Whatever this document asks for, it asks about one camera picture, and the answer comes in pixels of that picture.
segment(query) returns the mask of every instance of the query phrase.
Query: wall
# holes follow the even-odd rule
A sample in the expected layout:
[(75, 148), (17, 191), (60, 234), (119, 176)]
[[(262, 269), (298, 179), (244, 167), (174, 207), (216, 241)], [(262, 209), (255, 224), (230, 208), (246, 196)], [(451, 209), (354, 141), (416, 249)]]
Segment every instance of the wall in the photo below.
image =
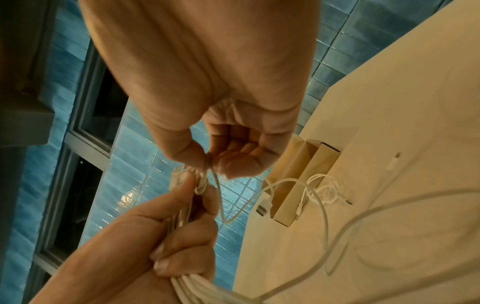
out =
[(0, 278), (0, 303), (21, 303), (43, 212), (84, 65), (89, 33), (78, 4), (62, 0), (39, 100), (54, 110), (48, 144), (29, 147)]
[[(327, 89), (437, 11), (441, 0), (328, 0), (321, 23), (311, 78), (296, 133), (306, 124)], [(202, 121), (191, 128), (205, 150), (209, 138)], [(100, 183), (81, 243), (126, 209), (166, 193), (170, 174), (179, 164), (167, 160), (153, 143), (135, 106), (129, 102)], [(221, 180), (223, 206), (235, 214), (260, 190), (261, 178)], [(217, 218), (215, 283), (231, 289), (251, 207), (231, 224)]]

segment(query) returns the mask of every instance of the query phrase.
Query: hand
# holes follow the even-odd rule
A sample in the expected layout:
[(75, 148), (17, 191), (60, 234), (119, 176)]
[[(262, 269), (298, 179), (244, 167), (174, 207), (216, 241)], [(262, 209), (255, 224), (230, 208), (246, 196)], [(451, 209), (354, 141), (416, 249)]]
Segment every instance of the hand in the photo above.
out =
[(167, 236), (165, 220), (188, 206), (195, 184), (190, 175), (119, 216), (75, 251), (31, 304), (179, 303), (169, 277), (196, 273), (213, 281), (219, 210), (213, 186), (195, 196), (193, 221)]
[(203, 169), (189, 127), (210, 133), (214, 170), (262, 173), (296, 126), (319, 1), (80, 0), (118, 83), (170, 159)]

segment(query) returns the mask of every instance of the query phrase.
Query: fingernail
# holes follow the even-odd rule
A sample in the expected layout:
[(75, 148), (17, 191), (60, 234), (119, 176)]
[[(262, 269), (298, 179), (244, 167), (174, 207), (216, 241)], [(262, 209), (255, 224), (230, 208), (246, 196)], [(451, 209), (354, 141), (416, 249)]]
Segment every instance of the fingernail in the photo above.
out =
[(157, 274), (163, 274), (167, 267), (169, 266), (170, 261), (168, 259), (163, 259), (160, 261), (156, 261), (153, 265), (153, 269)]
[(150, 254), (150, 259), (153, 261), (156, 261), (159, 259), (159, 257), (162, 255), (164, 251), (165, 245), (162, 243), (160, 244), (151, 254)]

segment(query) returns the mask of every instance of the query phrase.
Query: human hand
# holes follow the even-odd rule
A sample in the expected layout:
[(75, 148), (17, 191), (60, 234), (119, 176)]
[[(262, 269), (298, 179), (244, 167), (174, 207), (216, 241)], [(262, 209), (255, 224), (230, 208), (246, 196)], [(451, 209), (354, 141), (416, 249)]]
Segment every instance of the human hand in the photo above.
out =
[[(195, 185), (191, 174), (119, 216), (75, 251), (31, 304), (179, 303), (169, 277), (195, 273), (213, 281), (219, 202), (213, 186), (199, 197)], [(165, 220), (193, 197), (193, 221), (167, 235)]]
[(210, 133), (213, 168), (262, 173), (296, 126), (319, 1), (80, 0), (91, 38), (165, 156), (203, 169), (189, 127)]

